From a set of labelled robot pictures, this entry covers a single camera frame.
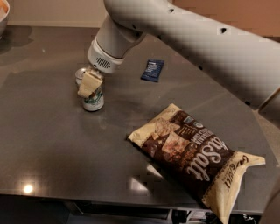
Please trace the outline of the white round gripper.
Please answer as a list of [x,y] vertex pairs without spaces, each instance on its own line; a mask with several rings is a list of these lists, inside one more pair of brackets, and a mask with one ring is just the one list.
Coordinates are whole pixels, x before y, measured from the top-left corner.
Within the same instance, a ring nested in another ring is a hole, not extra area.
[[97,88],[102,85],[103,76],[101,72],[105,74],[113,74],[116,69],[124,62],[124,59],[114,58],[104,52],[99,46],[97,38],[91,42],[87,52],[87,58],[90,64],[97,70],[88,69],[83,74],[78,89],[78,95],[83,98],[88,98]]

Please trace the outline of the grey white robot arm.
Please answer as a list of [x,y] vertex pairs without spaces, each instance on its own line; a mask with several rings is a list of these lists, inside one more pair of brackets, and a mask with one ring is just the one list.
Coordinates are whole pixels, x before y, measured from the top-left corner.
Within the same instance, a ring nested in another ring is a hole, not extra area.
[[[103,0],[107,17],[87,57],[112,74],[150,34],[209,74],[274,125],[280,121],[277,42],[183,10],[168,0]],[[230,150],[213,132],[172,104],[129,140],[180,179],[223,224],[229,221],[242,176],[263,157]]]

